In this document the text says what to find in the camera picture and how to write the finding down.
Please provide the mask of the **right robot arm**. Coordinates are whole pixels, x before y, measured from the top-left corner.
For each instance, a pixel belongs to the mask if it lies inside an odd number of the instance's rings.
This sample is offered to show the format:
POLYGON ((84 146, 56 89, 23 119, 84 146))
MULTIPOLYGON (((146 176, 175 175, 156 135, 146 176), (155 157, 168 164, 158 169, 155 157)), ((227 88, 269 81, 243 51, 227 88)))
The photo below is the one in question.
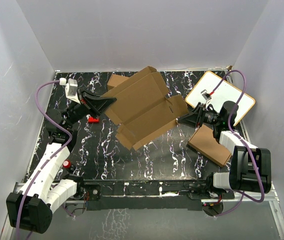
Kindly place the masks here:
POLYGON ((177 122, 196 129, 212 125, 213 138, 231 154, 229 172, 215 172, 206 178, 204 190, 208 197, 215 199, 223 190, 232 190, 261 203, 272 186, 271 152, 250 144, 233 129, 238 108, 228 100, 216 112, 200 102, 177 122))

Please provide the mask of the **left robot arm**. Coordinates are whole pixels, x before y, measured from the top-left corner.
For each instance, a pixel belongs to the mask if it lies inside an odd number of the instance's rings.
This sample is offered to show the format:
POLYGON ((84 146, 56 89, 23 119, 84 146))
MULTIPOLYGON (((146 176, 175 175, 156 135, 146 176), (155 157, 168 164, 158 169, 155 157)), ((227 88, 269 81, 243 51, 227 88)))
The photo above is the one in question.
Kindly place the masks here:
POLYGON ((71 173, 70 163, 66 167, 68 174, 59 183, 53 182, 76 144, 78 132, 73 125, 86 116, 102 115, 116 100, 78 90, 76 100, 67 109, 48 109, 44 113, 49 142, 42 159, 20 190, 6 199, 13 228, 43 234, 60 206, 69 198, 79 200, 85 195, 84 180, 71 173))

